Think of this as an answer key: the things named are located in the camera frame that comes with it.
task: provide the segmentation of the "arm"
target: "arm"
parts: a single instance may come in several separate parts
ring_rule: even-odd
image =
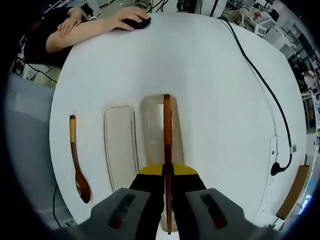
[[[94,36],[107,33],[115,28],[133,31],[134,29],[131,26],[121,20],[132,19],[140,23],[142,21],[141,19],[148,18],[148,15],[140,8],[126,7],[110,18],[83,22],[72,28],[71,32],[64,37],[60,36],[58,31],[55,31],[46,40],[45,49],[48,53],[55,53]]]
[[[68,11],[67,16],[72,19],[82,20],[84,13],[81,8],[73,7]]]

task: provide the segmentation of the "hand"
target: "hand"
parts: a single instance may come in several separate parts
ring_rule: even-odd
[[[131,6],[131,7],[125,7],[121,10],[119,10],[115,15],[113,15],[111,18],[106,19],[108,23],[108,30],[112,30],[115,28],[125,29],[128,31],[135,30],[132,26],[129,26],[128,24],[125,24],[121,20],[123,19],[132,19],[138,23],[141,23],[141,19],[148,19],[149,16],[142,11],[140,8]]]
[[[74,27],[78,26],[80,23],[81,23],[81,20],[78,20],[76,18],[72,18],[72,17],[67,18],[66,20],[64,20],[63,23],[61,23],[57,27],[59,36],[61,38],[64,38],[71,32],[71,30]]]

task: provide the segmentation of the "computer mouse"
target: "computer mouse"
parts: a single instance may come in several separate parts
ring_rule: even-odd
[[[140,17],[140,19],[142,20],[142,22],[136,22],[135,20],[132,20],[130,18],[122,19],[121,21],[133,27],[134,29],[144,29],[151,22],[151,17],[149,17],[148,19],[143,19]]]

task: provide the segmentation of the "wooden spoon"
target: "wooden spoon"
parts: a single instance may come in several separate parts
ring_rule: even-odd
[[[75,185],[76,189],[79,192],[81,199],[87,204],[90,201],[91,193],[90,187],[85,179],[84,175],[81,172],[78,154],[77,154],[77,145],[76,145],[76,116],[71,115],[69,119],[70,124],[70,145],[71,145],[71,154],[75,169]]]

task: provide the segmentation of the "white table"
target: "white table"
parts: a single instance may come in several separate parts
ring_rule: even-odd
[[[278,137],[280,166],[289,160],[284,121],[273,98],[249,67],[232,34],[207,16],[152,13],[149,27],[113,31],[73,47],[55,89],[50,150],[62,197],[77,223],[112,194],[104,144],[104,113],[132,106],[137,155],[146,164],[140,119],[145,96],[175,96],[186,165],[207,188],[244,209],[248,220],[268,224],[286,198],[306,152],[304,109],[294,74],[281,52],[233,26],[244,51],[277,96],[291,133],[291,166],[270,176],[270,139]],[[76,115],[80,166],[91,190],[85,204],[75,186],[69,116]]]

